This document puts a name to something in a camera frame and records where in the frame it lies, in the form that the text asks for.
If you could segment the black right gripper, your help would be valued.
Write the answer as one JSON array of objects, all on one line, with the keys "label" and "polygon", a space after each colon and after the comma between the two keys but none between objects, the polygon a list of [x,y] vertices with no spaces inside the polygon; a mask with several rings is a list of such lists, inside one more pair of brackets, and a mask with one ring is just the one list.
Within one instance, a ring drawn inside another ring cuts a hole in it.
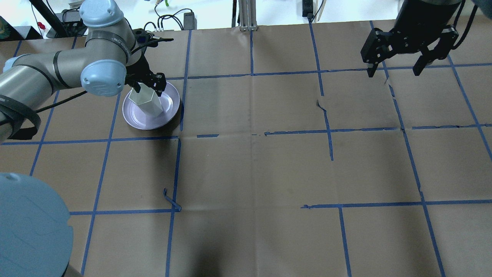
[{"label": "black right gripper", "polygon": [[446,26],[436,33],[430,30],[403,32],[395,28],[384,32],[373,28],[361,49],[362,61],[367,63],[367,75],[373,78],[377,64],[399,54],[421,55],[413,65],[413,74],[418,77],[434,60],[444,59],[453,49],[459,33],[454,26]]}]

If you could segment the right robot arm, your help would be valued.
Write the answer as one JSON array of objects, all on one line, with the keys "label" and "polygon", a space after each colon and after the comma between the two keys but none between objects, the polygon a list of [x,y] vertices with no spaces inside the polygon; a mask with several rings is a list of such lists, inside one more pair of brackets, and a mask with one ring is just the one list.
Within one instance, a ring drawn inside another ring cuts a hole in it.
[{"label": "right robot arm", "polygon": [[412,68],[416,76],[433,61],[444,60],[464,42],[478,9],[491,9],[485,0],[473,3],[460,34],[456,26],[466,4],[464,0],[404,0],[392,29],[384,32],[372,28],[362,46],[361,58],[367,64],[367,75],[373,77],[379,64],[397,54],[421,54]]}]

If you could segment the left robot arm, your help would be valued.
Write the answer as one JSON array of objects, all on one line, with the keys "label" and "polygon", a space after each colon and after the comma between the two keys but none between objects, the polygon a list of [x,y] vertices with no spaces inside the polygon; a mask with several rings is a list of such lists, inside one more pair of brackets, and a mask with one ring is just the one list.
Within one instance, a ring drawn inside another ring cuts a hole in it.
[{"label": "left robot arm", "polygon": [[[83,88],[112,97],[126,85],[160,96],[163,73],[153,73],[114,0],[85,0],[79,10],[88,34],[83,48],[24,54],[6,61],[1,74],[1,142],[31,140],[40,106],[53,93]],[[60,195],[29,175],[1,173],[1,276],[63,277],[69,271],[73,228]]]}]

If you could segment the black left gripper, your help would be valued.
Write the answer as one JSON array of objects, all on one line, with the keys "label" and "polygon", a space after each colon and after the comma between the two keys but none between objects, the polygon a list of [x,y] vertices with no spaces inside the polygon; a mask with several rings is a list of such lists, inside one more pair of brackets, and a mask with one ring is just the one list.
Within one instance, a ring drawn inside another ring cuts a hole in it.
[{"label": "black left gripper", "polygon": [[145,56],[141,56],[133,65],[126,67],[125,85],[140,91],[147,86],[161,97],[167,86],[165,74],[153,73]]}]

